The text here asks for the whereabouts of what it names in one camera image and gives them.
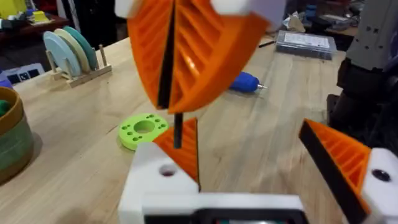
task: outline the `metal pin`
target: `metal pin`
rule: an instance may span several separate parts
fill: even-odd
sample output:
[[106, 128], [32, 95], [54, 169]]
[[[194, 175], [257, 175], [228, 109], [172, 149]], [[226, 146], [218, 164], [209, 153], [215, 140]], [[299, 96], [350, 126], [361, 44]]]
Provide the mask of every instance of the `metal pin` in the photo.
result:
[[265, 88], [268, 88], [268, 87], [266, 87], [265, 85], [261, 85], [261, 84], [257, 85], [257, 89], [262, 90], [262, 89], [265, 89]]

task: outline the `clear plastic box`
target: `clear plastic box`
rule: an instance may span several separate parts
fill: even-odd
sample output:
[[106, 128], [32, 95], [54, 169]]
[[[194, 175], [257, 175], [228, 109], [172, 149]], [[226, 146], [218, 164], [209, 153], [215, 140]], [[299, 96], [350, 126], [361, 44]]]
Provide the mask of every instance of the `clear plastic box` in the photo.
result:
[[276, 40], [276, 51], [331, 60], [337, 49], [332, 37], [281, 30]]

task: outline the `wooden table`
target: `wooden table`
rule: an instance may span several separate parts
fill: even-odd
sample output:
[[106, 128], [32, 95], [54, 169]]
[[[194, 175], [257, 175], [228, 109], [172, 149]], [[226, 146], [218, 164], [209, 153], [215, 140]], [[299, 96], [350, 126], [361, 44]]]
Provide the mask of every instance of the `wooden table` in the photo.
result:
[[[36, 152], [0, 187], [1, 223], [117, 223], [133, 153], [117, 142], [128, 116], [158, 113], [141, 87], [129, 40], [105, 48], [113, 74], [69, 89], [41, 75], [18, 86]], [[339, 93], [333, 61], [257, 49], [244, 69], [267, 85], [258, 94], [226, 91], [198, 116], [200, 176], [206, 192], [300, 195], [311, 223], [340, 223], [341, 212], [297, 135], [303, 118], [326, 120]]]

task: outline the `screw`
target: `screw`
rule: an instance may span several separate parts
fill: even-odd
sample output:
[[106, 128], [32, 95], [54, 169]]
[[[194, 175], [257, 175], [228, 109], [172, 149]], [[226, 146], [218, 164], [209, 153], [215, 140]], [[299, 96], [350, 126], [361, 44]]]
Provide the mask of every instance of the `screw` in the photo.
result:
[[377, 179], [379, 179], [381, 181], [384, 181], [384, 182], [390, 182], [391, 181], [390, 175], [384, 170], [374, 169], [374, 170], [372, 170], [372, 175], [375, 178], [377, 178]]

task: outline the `blue tool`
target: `blue tool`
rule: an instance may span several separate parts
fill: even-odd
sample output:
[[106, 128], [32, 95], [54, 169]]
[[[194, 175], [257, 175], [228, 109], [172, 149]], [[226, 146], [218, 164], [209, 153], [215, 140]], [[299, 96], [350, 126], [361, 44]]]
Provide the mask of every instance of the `blue tool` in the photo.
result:
[[229, 87], [230, 90], [240, 91], [242, 93], [252, 93], [257, 89], [267, 88], [260, 84], [258, 78], [246, 73], [241, 72], [238, 77], [236, 77], [235, 81]]

